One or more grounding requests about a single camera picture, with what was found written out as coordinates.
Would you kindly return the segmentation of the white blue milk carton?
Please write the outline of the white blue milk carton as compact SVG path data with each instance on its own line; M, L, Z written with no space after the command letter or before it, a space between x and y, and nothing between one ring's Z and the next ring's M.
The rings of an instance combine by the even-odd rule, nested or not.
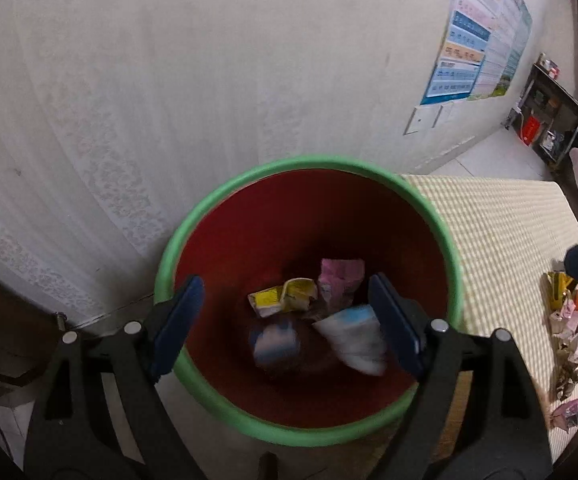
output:
M378 318L369 304L350 307L314 323L345 365L365 375L385 373L387 344Z

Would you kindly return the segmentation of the blue white small wrapper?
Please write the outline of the blue white small wrapper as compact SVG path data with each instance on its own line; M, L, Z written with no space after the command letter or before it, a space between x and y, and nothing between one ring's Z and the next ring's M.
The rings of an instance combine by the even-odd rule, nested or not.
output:
M260 366L272 366L292 359L300 352L300 339L289 322L269 324L250 334L254 362Z

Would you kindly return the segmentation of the yellow snack wrapper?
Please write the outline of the yellow snack wrapper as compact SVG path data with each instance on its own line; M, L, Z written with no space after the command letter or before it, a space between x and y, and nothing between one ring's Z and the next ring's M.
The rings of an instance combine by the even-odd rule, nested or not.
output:
M310 278L291 278L280 286L248 295L251 308L259 318L278 313L308 311L318 297L316 283Z

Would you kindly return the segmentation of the yellow checkered mat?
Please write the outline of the yellow checkered mat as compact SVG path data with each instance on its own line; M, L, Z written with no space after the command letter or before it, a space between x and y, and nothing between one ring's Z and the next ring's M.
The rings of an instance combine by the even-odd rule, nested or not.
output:
M554 182L409 176L448 228L460 260L460 325L482 335L504 326L519 346L547 410L562 406L565 364L551 333L552 279L578 243L578 220Z

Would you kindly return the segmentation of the dark storage shelf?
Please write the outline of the dark storage shelf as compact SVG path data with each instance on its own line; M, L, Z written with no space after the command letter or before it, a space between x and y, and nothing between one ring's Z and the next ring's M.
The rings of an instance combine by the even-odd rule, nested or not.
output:
M578 138L578 100L534 63L502 126L532 148L551 172L559 172Z

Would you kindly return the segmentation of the red bin green rim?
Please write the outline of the red bin green rim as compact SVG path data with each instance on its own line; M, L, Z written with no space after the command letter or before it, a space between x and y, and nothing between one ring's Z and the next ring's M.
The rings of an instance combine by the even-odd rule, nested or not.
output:
M361 259L433 318L460 325L464 286L452 235L414 185L377 166L302 156L255 167L193 208L165 248L155 302L186 278L204 303L174 372L221 422L268 443L317 448L362 438L402 416L415 382L389 360L370 377L332 359L273 382L254 365L248 295L313 278L323 259Z

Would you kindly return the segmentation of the pink wrapper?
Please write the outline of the pink wrapper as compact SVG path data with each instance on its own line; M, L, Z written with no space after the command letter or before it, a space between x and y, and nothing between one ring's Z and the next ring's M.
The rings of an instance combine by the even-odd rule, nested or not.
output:
M317 279L321 299L329 313L347 309L364 281L365 263L361 259L323 259Z

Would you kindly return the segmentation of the white wall switch plate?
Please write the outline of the white wall switch plate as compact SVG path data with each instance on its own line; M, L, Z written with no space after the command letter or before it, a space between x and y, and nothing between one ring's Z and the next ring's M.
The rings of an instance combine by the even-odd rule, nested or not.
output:
M405 136L431 129L437 121L440 110L440 104L416 106L404 130Z

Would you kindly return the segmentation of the blue educational wall poster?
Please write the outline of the blue educational wall poster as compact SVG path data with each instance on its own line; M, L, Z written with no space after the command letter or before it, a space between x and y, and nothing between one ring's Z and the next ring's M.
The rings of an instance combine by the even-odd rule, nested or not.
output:
M453 0L423 105L466 99L487 56L502 0Z

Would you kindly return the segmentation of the green bordered wall poster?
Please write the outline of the green bordered wall poster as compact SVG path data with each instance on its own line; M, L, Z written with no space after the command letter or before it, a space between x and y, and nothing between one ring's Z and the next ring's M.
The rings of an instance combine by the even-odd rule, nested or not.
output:
M469 99L504 96L516 74L532 27L524 0L502 0L494 29Z

